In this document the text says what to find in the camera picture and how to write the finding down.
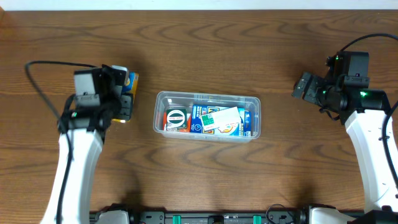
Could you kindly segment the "yellow Woods syrup box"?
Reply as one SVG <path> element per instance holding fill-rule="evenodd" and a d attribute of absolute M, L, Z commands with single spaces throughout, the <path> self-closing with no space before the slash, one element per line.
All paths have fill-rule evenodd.
<path fill-rule="evenodd" d="M 127 85 L 122 87 L 121 90 L 121 95 L 123 94 L 133 94 L 134 99 L 136 96 L 136 90 L 137 90 L 137 84 L 138 84 L 138 78 L 139 78 L 139 74 L 136 72 L 129 72 L 129 80 L 127 82 Z M 128 121 L 125 120 L 120 120 L 119 118 L 119 114 L 116 115 L 113 118 L 113 121 L 119 122 L 119 123 L 126 123 Z"/>

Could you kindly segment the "small green round-logo box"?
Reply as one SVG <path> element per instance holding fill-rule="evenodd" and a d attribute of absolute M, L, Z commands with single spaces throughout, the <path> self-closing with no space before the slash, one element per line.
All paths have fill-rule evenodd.
<path fill-rule="evenodd" d="M 186 109 L 169 109 L 165 114 L 166 131 L 179 131 L 187 128 L 188 116 Z"/>

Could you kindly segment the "red white medicine box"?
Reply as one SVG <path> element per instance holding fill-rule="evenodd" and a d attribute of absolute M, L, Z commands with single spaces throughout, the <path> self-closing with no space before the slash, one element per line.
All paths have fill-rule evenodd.
<path fill-rule="evenodd" d="M 187 124 L 186 124 L 185 127 L 182 127 L 182 128 L 168 128 L 167 127 L 167 113 L 164 112 L 163 123 L 162 123 L 164 131 L 189 133 L 190 132 L 190 124 L 191 124 L 191 114 L 188 113 Z"/>

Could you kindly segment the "blue Kool Fever box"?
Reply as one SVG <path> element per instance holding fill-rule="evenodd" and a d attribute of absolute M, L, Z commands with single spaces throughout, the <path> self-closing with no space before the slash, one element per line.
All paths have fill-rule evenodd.
<path fill-rule="evenodd" d="M 191 114 L 191 133 L 214 134 L 223 136 L 251 136 L 251 112 L 244 108 L 238 108 L 241 118 L 240 123 L 231 124 L 223 128 L 212 129 L 205 131 L 201 124 L 200 115 L 213 113 L 220 110 L 229 109 L 224 106 L 206 106 L 206 105 L 193 105 Z"/>

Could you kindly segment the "white green Panadol box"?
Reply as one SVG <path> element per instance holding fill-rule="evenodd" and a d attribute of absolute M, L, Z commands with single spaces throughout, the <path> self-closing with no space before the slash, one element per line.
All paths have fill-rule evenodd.
<path fill-rule="evenodd" d="M 237 107 L 203 114 L 200 120 L 204 131 L 218 129 L 232 124 L 240 123 L 241 117 Z"/>

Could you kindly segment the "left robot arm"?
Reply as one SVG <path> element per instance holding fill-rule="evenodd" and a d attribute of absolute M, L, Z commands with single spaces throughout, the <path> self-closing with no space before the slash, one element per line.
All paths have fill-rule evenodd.
<path fill-rule="evenodd" d="M 107 129 L 132 117 L 138 73 L 107 66 L 77 70 L 58 122 L 58 166 L 42 223 L 89 223 L 95 168 Z"/>

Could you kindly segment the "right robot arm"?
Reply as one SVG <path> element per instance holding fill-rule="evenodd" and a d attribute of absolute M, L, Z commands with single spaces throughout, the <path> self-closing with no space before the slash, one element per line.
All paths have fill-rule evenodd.
<path fill-rule="evenodd" d="M 307 223 L 397 223 L 397 146 L 387 95 L 369 88 L 369 54 L 340 50 L 328 57 L 328 73 L 303 73 L 293 97 L 317 105 L 340 121 L 351 139 L 363 181 L 364 215 L 352 217 L 326 205 L 312 205 Z"/>

